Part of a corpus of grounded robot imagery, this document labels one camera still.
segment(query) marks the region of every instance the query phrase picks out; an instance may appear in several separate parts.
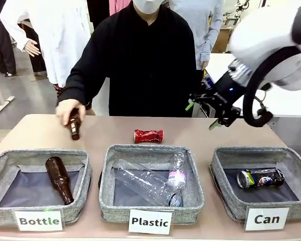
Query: hand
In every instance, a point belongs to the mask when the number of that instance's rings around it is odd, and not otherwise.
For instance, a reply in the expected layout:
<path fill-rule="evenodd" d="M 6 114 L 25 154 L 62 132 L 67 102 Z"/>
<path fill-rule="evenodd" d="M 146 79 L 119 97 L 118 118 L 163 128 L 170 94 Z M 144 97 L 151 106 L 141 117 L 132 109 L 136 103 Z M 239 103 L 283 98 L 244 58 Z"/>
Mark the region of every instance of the hand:
<path fill-rule="evenodd" d="M 32 57 L 35 55 L 41 54 L 39 49 L 35 46 L 35 44 L 38 44 L 36 41 L 30 39 L 25 45 L 25 51 L 30 54 Z"/>
<path fill-rule="evenodd" d="M 208 66 L 209 61 L 201 61 L 201 67 L 202 67 L 202 71 L 204 71 L 206 69 L 206 67 Z"/>
<path fill-rule="evenodd" d="M 79 110 L 79 117 L 81 121 L 84 121 L 86 115 L 86 107 L 81 104 L 76 99 L 66 99 L 59 102 L 58 106 L 56 107 L 56 115 L 60 118 L 61 124 L 66 125 L 69 122 L 70 112 L 77 108 Z"/>

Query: white sleeve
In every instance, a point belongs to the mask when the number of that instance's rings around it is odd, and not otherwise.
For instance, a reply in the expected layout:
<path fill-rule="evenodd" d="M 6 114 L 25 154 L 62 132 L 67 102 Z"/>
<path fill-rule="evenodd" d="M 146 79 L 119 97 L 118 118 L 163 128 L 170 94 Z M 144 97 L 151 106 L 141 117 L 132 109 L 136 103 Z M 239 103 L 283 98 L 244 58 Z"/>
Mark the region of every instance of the white sleeve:
<path fill-rule="evenodd" d="M 89 28 L 86 5 L 81 4 L 79 6 L 79 15 L 80 15 L 80 18 L 81 18 L 81 23 L 82 23 L 83 28 L 85 30 L 85 33 L 87 35 L 87 42 L 88 42 L 90 37 L 91 37 L 91 33 L 90 33 L 90 28 Z"/>
<path fill-rule="evenodd" d="M 205 44 L 201 52 L 201 61 L 209 61 L 210 54 L 215 45 L 217 37 L 220 33 L 220 28 L 223 23 L 223 0 L 216 1 L 214 12 L 211 20 L 209 32 L 205 38 Z"/>
<path fill-rule="evenodd" d="M 23 0 L 7 0 L 0 19 L 8 33 L 17 42 L 17 48 L 24 51 L 28 39 L 26 32 L 18 26 L 18 21 L 27 15 Z"/>

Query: pink label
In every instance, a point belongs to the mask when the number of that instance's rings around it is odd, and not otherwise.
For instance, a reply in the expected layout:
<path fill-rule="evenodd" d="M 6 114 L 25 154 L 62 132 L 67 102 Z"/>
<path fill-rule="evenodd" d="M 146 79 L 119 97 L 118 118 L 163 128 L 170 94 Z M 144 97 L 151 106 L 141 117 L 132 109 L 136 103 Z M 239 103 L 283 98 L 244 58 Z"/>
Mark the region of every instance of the pink label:
<path fill-rule="evenodd" d="M 170 172 L 169 174 L 169 180 L 177 180 L 180 182 L 186 182 L 186 177 L 183 172 L 176 171 L 176 172 Z"/>

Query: face mask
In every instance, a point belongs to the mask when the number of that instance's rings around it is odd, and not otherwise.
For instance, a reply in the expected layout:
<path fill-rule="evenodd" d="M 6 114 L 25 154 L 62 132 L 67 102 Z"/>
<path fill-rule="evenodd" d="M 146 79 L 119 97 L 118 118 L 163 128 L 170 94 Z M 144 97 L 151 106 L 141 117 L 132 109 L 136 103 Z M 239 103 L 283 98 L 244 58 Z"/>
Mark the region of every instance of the face mask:
<path fill-rule="evenodd" d="M 163 0 L 132 0 L 138 10 L 144 14 L 153 14 L 160 7 Z"/>

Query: label sign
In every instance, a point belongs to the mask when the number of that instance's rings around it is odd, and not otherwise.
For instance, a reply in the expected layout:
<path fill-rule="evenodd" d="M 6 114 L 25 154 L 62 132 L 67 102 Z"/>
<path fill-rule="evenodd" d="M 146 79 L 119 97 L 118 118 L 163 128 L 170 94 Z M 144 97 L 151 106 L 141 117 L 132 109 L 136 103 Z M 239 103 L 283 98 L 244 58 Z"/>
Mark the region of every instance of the label sign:
<path fill-rule="evenodd" d="M 20 231 L 62 231 L 60 211 L 15 211 Z"/>
<path fill-rule="evenodd" d="M 170 234 L 171 212 L 130 210 L 129 232 Z"/>
<path fill-rule="evenodd" d="M 283 229 L 289 207 L 250 208 L 246 218 L 246 231 Z"/>

